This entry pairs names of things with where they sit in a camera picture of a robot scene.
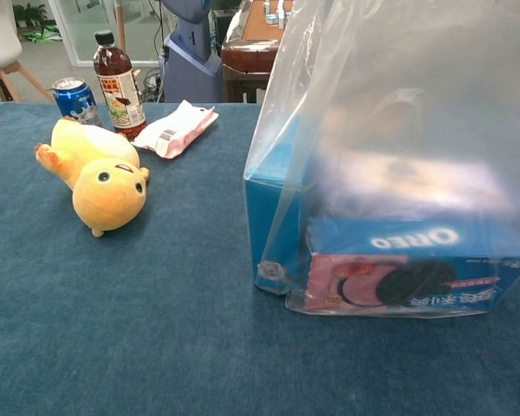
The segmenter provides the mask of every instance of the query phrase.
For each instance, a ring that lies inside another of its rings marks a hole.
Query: plush toy
[[[75,212],[96,237],[127,224],[145,204],[148,169],[120,134],[61,119],[35,156],[73,191]]]

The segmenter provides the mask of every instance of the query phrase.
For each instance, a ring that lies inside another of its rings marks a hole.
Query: bottle label
[[[146,120],[133,71],[119,75],[97,76],[115,127],[135,127]]]

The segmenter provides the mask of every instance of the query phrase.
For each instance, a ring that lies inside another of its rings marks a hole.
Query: white chair
[[[7,74],[12,72],[19,72],[49,101],[54,102],[52,95],[19,63],[17,58],[19,58],[21,53],[22,48],[17,38],[16,21],[11,0],[0,0],[0,80],[8,89],[13,101],[20,101],[19,94],[7,76]],[[1,86],[0,98],[2,101],[6,101],[6,96]]]

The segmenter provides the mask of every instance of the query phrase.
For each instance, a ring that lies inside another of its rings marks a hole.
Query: plastic bottle
[[[94,38],[99,45],[94,54],[94,71],[101,84],[114,130],[132,140],[146,126],[133,65],[129,56],[116,48],[112,30],[96,32]]]

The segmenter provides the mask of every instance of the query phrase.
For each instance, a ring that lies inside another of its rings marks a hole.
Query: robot
[[[210,0],[161,0],[178,18],[159,57],[166,102],[226,101],[221,59],[211,52]]]

